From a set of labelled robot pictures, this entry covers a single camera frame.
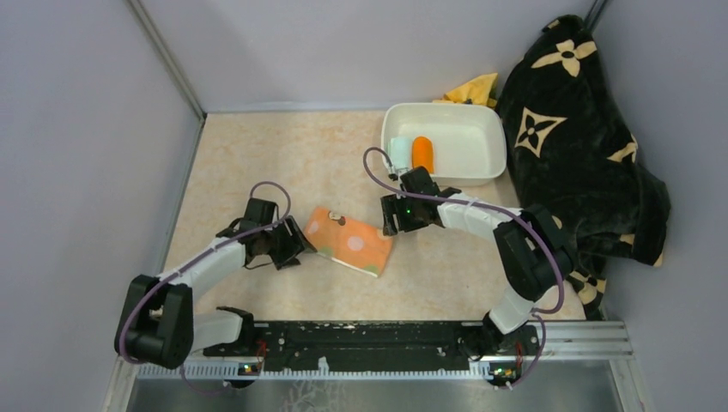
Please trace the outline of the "orange polka dot towel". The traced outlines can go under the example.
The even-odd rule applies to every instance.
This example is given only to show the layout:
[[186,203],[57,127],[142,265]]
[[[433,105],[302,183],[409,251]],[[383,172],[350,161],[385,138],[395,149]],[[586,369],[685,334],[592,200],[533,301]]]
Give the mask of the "orange polka dot towel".
[[394,245],[381,228],[323,207],[314,209],[303,233],[320,256],[373,277],[384,272]]

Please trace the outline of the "light mint green towel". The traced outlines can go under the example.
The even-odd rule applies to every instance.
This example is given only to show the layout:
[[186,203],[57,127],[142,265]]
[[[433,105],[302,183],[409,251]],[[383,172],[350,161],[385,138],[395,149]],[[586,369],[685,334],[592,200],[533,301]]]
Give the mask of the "light mint green towel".
[[387,153],[396,173],[406,172],[411,168],[413,141],[411,136],[396,136],[389,141]]

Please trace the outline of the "plain bright orange towel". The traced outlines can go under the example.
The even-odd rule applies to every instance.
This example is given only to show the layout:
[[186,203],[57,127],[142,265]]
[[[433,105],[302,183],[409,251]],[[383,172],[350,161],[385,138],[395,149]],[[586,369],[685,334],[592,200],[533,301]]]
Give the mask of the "plain bright orange towel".
[[434,146],[425,136],[418,136],[412,142],[411,164],[413,168],[423,167],[434,173]]

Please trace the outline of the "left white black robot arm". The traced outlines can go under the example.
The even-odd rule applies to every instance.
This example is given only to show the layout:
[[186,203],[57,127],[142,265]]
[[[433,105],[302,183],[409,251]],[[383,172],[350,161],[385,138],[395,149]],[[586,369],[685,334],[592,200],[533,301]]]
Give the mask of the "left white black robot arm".
[[197,315],[197,298],[258,256],[276,270],[299,264],[314,251],[294,217],[276,203],[252,197],[245,213],[218,232],[196,257],[157,276],[136,276],[128,287],[114,337],[116,352],[129,363],[167,369],[182,366],[199,350],[225,346],[237,355],[258,342],[251,313],[223,306]]

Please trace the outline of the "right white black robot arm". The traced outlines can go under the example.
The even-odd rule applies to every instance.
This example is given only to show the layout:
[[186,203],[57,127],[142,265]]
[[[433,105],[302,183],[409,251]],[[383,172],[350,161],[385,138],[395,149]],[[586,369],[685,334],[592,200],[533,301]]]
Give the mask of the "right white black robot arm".
[[402,174],[398,182],[392,194],[380,199],[384,235],[435,225],[496,245],[507,288],[484,316],[482,333],[488,350],[505,354],[517,342],[516,329],[534,314],[537,302],[552,287],[562,289],[575,267],[576,252],[565,232],[540,204],[518,209],[486,203],[457,188],[440,188],[423,167]]

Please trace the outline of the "white plastic bin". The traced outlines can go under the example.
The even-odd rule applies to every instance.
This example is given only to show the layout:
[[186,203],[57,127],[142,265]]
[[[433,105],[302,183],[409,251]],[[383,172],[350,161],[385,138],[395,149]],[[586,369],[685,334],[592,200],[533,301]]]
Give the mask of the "white plastic bin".
[[453,103],[401,103],[385,113],[380,147],[393,138],[424,136],[433,145],[433,180],[439,185],[469,187],[489,183],[507,165],[504,130],[486,106]]

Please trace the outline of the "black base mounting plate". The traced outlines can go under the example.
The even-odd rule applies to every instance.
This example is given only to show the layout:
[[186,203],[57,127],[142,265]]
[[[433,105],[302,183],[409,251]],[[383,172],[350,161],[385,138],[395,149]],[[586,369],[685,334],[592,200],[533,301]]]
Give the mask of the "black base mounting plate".
[[533,325],[491,346],[480,321],[259,321],[244,326],[237,341],[203,354],[252,357],[271,373],[320,367],[335,373],[437,373],[464,372],[488,356],[534,355],[538,344]]

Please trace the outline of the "yellow towel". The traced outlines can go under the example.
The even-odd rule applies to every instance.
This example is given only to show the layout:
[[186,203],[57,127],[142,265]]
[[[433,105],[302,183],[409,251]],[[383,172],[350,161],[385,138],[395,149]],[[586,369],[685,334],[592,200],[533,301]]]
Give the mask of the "yellow towel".
[[494,109],[497,104],[497,81],[497,73],[480,75],[446,92],[433,103],[477,105]]

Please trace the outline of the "black floral blanket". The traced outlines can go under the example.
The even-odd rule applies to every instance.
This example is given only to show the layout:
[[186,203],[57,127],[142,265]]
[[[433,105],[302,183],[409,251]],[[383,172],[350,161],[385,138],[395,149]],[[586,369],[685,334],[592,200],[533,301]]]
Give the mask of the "black floral blanket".
[[544,206],[566,232],[578,257],[567,280],[586,318],[597,320],[609,258],[662,263],[670,198],[638,161],[639,144],[580,17],[563,15],[543,28],[495,110],[519,203]]

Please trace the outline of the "aluminium frame rail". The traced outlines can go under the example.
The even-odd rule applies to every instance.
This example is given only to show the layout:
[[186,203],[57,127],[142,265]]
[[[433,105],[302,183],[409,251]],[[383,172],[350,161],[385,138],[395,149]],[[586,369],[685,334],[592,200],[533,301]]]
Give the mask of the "aluminium frame rail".
[[134,379],[181,378],[240,384],[273,379],[479,379],[491,389],[515,386],[550,361],[607,361],[626,411],[652,405],[634,366],[625,325],[616,321],[532,321],[500,338],[481,322],[343,322],[246,320],[221,342],[197,333],[186,357],[119,362],[104,408],[120,411]]

